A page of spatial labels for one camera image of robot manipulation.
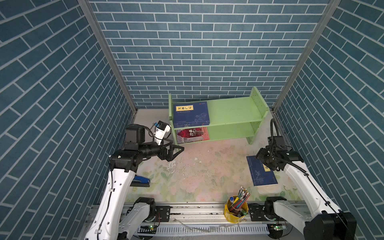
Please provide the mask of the red pink Hamlet book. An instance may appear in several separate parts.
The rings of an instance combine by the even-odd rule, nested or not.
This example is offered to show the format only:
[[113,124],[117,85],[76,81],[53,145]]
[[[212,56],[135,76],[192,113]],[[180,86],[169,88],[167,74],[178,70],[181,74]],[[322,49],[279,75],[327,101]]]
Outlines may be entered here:
[[190,128],[176,130],[178,144],[195,143],[210,140],[208,128]]

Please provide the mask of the blue book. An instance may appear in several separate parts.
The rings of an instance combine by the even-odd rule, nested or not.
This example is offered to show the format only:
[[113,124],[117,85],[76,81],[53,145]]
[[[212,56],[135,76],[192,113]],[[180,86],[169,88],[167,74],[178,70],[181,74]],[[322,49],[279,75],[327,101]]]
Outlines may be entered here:
[[207,126],[210,124],[210,116],[207,102],[174,104],[173,106],[174,128],[187,128]]
[[247,162],[254,186],[259,187],[278,184],[274,172],[255,156],[247,156]]

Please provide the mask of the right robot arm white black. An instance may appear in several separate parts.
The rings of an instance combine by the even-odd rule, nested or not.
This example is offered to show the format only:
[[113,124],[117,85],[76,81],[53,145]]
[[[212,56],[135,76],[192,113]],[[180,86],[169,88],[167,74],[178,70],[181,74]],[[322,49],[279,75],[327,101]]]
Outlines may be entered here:
[[309,214],[290,204],[284,197],[268,197],[264,213],[268,219],[283,219],[306,240],[353,240],[357,221],[331,200],[308,170],[303,158],[288,151],[282,136],[271,136],[256,158],[272,171],[283,171],[296,185]]

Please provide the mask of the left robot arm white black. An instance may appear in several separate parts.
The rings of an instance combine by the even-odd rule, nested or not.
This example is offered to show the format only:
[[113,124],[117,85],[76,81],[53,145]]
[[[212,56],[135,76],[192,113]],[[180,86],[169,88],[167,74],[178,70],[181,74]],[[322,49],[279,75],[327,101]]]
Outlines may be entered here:
[[139,165],[152,157],[173,161],[184,147],[174,145],[166,135],[171,126],[159,121],[155,129],[131,124],[125,129],[121,149],[109,157],[110,171],[106,189],[93,223],[85,235],[86,240],[131,240],[146,219],[156,215],[153,198],[138,198],[132,210],[122,218],[122,210]]

